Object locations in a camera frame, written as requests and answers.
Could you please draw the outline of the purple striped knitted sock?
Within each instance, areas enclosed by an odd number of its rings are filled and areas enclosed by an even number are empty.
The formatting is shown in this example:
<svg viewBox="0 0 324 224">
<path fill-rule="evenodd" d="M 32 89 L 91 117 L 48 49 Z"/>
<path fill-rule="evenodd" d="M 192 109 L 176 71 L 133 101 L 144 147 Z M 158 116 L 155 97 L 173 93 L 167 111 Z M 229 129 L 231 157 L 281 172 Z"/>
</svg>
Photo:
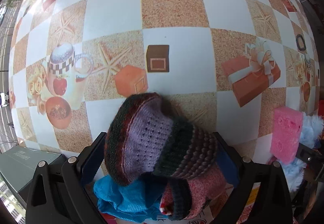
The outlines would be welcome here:
<svg viewBox="0 0 324 224">
<path fill-rule="evenodd" d="M 110 124 L 104 162 L 111 178 L 127 186 L 145 173 L 191 180 L 209 170 L 218 142 L 212 133 L 164 109 L 157 93 L 125 99 Z"/>
</svg>

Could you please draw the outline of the blue cloth on table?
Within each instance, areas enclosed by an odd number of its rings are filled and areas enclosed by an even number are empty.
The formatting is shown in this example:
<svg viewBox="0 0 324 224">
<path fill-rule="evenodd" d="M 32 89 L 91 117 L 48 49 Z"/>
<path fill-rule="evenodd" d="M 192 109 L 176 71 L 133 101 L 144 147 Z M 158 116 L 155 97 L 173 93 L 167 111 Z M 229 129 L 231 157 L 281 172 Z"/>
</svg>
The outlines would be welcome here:
<svg viewBox="0 0 324 224">
<path fill-rule="evenodd" d="M 101 213 L 142 223 L 146 219 L 156 221 L 161 215 L 159 206 L 166 186 L 166 178 L 150 173 L 142 174 L 127 186 L 119 185 L 106 175 L 94 183 L 93 192 Z"/>
</svg>

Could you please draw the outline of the dark green open box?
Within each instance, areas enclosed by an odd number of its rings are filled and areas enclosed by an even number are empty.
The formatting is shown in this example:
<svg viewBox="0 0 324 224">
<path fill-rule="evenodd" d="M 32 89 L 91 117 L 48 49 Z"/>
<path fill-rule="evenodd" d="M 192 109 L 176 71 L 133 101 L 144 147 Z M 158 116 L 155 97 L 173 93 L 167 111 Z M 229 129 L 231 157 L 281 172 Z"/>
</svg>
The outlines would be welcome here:
<svg viewBox="0 0 324 224">
<path fill-rule="evenodd" d="M 62 154 L 21 146 L 14 146 L 0 155 L 1 176 L 23 208 L 26 207 L 36 167 L 43 160 L 49 165 L 59 164 L 66 161 L 66 157 Z"/>
</svg>

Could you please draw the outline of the pink knitted sock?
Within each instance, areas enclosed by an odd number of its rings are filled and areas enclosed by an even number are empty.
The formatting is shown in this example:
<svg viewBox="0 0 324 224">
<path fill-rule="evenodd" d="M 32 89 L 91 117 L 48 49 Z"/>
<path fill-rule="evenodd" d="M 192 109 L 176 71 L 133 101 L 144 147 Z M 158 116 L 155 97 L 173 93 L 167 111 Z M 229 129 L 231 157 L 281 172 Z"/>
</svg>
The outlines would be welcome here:
<svg viewBox="0 0 324 224">
<path fill-rule="evenodd" d="M 174 221 L 192 219 L 223 193 L 225 186 L 225 177 L 216 164 L 191 180 L 169 180 L 161 197 L 160 212 Z"/>
</svg>

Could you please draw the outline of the checkered vinyl tablecloth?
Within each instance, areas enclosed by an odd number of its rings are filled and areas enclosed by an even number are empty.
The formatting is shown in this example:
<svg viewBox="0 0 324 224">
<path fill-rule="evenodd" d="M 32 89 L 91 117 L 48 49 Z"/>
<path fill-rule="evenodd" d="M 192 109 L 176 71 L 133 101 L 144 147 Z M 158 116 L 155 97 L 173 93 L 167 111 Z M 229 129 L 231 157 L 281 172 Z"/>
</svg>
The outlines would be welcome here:
<svg viewBox="0 0 324 224">
<path fill-rule="evenodd" d="M 8 77 L 18 144 L 66 155 L 156 92 L 263 163 L 274 109 L 313 114 L 320 96 L 300 0 L 23 0 Z"/>
</svg>

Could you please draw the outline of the pink sponge block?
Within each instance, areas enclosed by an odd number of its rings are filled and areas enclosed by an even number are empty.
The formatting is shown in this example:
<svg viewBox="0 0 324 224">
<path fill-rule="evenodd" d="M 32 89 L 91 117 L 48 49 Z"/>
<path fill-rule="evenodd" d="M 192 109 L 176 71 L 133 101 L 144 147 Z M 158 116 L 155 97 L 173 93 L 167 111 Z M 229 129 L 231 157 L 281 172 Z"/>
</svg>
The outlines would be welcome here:
<svg viewBox="0 0 324 224">
<path fill-rule="evenodd" d="M 290 164 L 299 147 L 303 114 L 286 106 L 274 110 L 270 153 L 284 165 Z"/>
</svg>

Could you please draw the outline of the light blue fluffy toy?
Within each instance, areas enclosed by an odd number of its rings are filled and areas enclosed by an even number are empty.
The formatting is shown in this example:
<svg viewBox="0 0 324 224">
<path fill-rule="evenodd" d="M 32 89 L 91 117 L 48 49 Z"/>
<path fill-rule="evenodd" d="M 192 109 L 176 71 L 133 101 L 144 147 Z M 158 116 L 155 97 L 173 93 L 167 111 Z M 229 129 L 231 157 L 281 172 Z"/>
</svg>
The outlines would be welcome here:
<svg viewBox="0 0 324 224">
<path fill-rule="evenodd" d="M 314 181 L 323 182 L 323 155 L 315 150 L 322 131 L 323 118 L 317 115 L 304 114 L 302 122 L 275 118 L 270 153 L 281 164 L 290 192 L 299 189 L 307 167 Z"/>
</svg>

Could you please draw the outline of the white fruit print box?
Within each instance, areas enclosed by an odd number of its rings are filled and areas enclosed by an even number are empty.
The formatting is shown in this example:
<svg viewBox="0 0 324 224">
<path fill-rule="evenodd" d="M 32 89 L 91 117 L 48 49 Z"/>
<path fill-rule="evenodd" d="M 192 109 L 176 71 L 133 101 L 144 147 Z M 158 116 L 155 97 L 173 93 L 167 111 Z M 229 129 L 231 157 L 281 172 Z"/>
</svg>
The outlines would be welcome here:
<svg viewBox="0 0 324 224">
<path fill-rule="evenodd" d="M 162 192 L 161 186 L 149 186 L 142 181 L 122 187 L 108 180 L 107 183 L 96 182 L 94 193 L 98 197 L 98 210 L 101 214 L 125 221 L 142 223 L 146 219 L 191 220 L 200 217 L 205 206 L 210 209 L 215 219 L 228 200 L 233 187 L 227 185 L 212 203 L 209 203 L 210 198 L 202 193 L 206 186 L 206 184 L 190 185 L 191 199 L 185 199 L 180 197 L 181 192 L 171 188 L 170 185 Z"/>
</svg>

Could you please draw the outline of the pink patterned carton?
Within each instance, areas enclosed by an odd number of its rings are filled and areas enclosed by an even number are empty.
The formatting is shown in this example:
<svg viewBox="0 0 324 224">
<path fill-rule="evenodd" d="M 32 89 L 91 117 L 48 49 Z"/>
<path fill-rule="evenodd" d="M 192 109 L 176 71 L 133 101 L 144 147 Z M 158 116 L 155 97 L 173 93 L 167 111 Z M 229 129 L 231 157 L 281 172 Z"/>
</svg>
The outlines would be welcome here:
<svg viewBox="0 0 324 224">
<path fill-rule="evenodd" d="M 256 197 L 257 194 L 259 192 L 259 188 L 260 188 L 260 182 L 256 182 L 253 184 L 252 190 L 250 192 L 249 198 L 247 200 L 247 203 L 238 219 L 238 221 L 236 222 L 236 224 L 241 224 L 247 221 L 249 214 L 253 208 L 253 205 L 256 201 Z"/>
</svg>

